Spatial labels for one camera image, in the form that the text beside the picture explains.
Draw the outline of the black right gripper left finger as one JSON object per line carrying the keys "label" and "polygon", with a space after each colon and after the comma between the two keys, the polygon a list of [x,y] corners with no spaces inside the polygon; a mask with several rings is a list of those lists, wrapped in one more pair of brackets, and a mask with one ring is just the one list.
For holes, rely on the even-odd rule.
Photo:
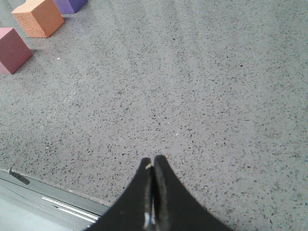
{"label": "black right gripper left finger", "polygon": [[88,231],[152,231],[153,167],[143,158],[128,187]]}

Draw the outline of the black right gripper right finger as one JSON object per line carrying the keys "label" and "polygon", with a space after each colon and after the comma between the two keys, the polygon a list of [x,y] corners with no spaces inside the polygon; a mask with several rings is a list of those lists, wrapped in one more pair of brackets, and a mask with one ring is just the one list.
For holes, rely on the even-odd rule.
{"label": "black right gripper right finger", "polygon": [[159,231],[230,231],[188,192],[167,158],[154,158],[154,212]]}

